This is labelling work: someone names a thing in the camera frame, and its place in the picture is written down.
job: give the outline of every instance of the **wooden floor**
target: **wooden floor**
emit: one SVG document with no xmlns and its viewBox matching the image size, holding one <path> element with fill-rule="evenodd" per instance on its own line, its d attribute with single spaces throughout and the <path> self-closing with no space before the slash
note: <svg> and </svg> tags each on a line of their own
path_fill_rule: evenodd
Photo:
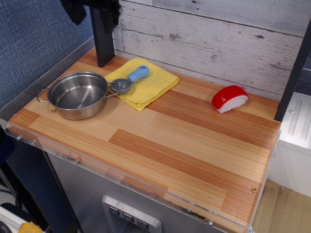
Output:
<svg viewBox="0 0 311 233">
<path fill-rule="evenodd" d="M 253 228 L 255 233 L 311 233 L 311 198 L 267 181 Z"/>
</svg>

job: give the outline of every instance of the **toy sushi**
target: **toy sushi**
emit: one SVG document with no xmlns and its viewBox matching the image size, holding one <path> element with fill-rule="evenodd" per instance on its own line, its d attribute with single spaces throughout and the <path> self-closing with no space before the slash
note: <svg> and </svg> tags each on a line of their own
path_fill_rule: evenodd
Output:
<svg viewBox="0 0 311 233">
<path fill-rule="evenodd" d="M 227 86 L 214 95 L 212 105 L 219 113 L 240 107 L 248 100 L 248 94 L 237 85 Z"/>
</svg>

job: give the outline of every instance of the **yellow cloth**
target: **yellow cloth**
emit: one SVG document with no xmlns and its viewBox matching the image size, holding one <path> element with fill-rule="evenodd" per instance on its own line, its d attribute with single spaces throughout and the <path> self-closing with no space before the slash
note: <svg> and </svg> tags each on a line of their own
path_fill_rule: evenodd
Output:
<svg viewBox="0 0 311 233">
<path fill-rule="evenodd" d="M 149 68 L 149 76 L 133 83 L 131 90 L 125 95 L 117 95 L 121 100 L 138 111 L 142 111 L 149 103 L 155 101 L 179 81 L 177 76 L 138 57 L 129 60 L 120 68 L 106 75 L 105 79 L 108 82 L 120 78 L 127 79 L 127 76 L 141 65 L 145 65 Z"/>
<path fill-rule="evenodd" d="M 18 233 L 43 233 L 43 231 L 33 222 L 22 223 Z"/>
</svg>

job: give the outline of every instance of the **pot rim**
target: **pot rim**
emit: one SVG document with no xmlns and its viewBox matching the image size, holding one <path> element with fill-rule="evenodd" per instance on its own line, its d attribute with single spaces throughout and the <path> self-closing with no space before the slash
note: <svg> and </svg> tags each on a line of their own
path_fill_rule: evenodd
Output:
<svg viewBox="0 0 311 233">
<path fill-rule="evenodd" d="M 50 97 L 50 93 L 51 91 L 53 91 L 53 88 L 55 88 L 56 85 L 58 85 L 60 82 L 64 82 L 64 80 L 68 79 L 68 78 L 73 78 L 73 76 L 78 76 L 78 75 L 88 75 L 88 76 L 95 76 L 97 78 L 100 78 L 106 85 L 106 91 L 105 94 L 102 96 L 102 98 L 100 100 L 98 100 L 97 102 L 93 103 L 92 105 L 89 105 L 87 107 L 84 108 L 77 108 L 77 109 L 66 109 L 66 108 L 61 108 L 58 107 L 57 105 L 55 105 L 52 101 L 51 101 L 51 97 Z M 95 106 L 96 104 L 98 104 L 100 101 L 105 101 L 105 98 L 107 97 L 107 92 L 108 92 L 108 82 L 107 80 L 100 74 L 94 73 L 94 72 L 89 72 L 89 71 L 80 71 L 80 72 L 74 72 L 74 73 L 70 73 L 67 74 L 59 79 L 57 79 L 49 88 L 48 88 L 48 93 L 47 93 L 47 97 L 49 100 L 49 103 L 51 105 L 53 105 L 56 109 L 61 109 L 61 110 L 66 110 L 66 111 L 81 111 L 84 109 L 88 109 L 91 108 L 93 106 Z"/>
</svg>

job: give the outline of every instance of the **wood panel wallpaper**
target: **wood panel wallpaper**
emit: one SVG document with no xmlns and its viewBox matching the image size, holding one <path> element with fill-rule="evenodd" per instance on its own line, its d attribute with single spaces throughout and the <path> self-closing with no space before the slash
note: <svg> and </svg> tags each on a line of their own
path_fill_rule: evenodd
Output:
<svg viewBox="0 0 311 233">
<path fill-rule="evenodd" d="M 115 54 L 280 100 L 311 18 L 309 0 L 120 1 Z"/>
</svg>

